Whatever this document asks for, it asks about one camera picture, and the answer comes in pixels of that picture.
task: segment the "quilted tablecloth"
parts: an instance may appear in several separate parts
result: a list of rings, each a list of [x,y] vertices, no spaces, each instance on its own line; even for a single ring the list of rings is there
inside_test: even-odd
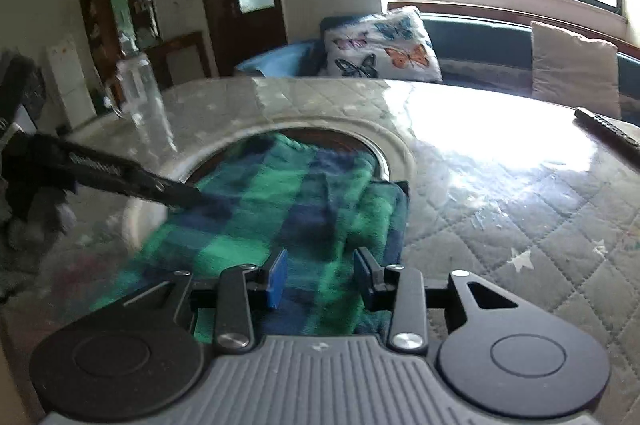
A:
[[[407,179],[412,189],[405,263],[429,278],[475,272],[590,333],[612,363],[597,418],[640,423],[640,176],[576,126],[572,110],[358,79],[198,81],[164,97],[178,155],[148,154],[124,120],[105,118],[75,139],[167,174],[194,149],[260,128],[346,124],[374,141],[378,135],[383,150],[396,149],[391,179]],[[618,124],[640,138],[639,128]],[[130,225],[122,221],[125,203],[80,190],[72,200],[78,228],[45,258],[34,287],[1,309],[5,347],[31,408],[30,351],[84,314],[131,253],[130,236],[121,234],[121,224]],[[446,336],[436,310],[430,326]]]

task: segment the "wooden furniture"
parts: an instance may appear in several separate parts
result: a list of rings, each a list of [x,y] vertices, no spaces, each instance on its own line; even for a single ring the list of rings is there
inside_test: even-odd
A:
[[[145,53],[149,57],[151,65],[153,66],[158,87],[161,90],[170,88],[174,85],[174,80],[172,79],[171,72],[169,71],[169,66],[166,61],[167,55],[171,52],[191,46],[196,47],[204,76],[209,78],[211,76],[211,68],[209,66],[209,58],[207,57],[207,52],[204,47],[201,31],[193,31],[185,35],[180,35],[157,44],[156,46],[151,46],[145,49]]]
[[[143,48],[160,41],[153,0],[80,0],[80,7],[102,83],[114,76],[116,62],[122,58],[119,32],[135,37],[136,43]],[[123,99],[119,85],[114,94],[118,101]]]

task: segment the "gray ribbed plate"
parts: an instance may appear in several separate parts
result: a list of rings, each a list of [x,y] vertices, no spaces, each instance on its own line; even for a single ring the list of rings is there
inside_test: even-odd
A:
[[[203,382],[135,425],[506,425],[465,405],[424,360],[373,336],[268,337],[255,351],[216,360]],[[597,425],[587,414],[559,425]],[[50,415],[43,425],[78,425]]]

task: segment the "green plaid blanket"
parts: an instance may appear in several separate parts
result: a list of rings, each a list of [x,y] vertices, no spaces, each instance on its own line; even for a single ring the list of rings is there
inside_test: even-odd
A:
[[[287,248],[288,279],[278,310],[255,322],[257,335],[384,332],[384,315],[364,313],[353,283],[353,250],[381,264],[399,261],[407,199],[375,180],[374,159],[303,145],[278,133],[233,146],[198,188],[219,203],[171,214],[118,276],[100,305],[178,269],[196,278],[262,264]],[[212,315],[200,311],[197,338],[210,341]]]

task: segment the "beige cushion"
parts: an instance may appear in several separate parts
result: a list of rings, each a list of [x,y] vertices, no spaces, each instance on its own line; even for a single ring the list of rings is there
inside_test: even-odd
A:
[[[531,29],[533,97],[620,118],[615,44],[541,22]]]

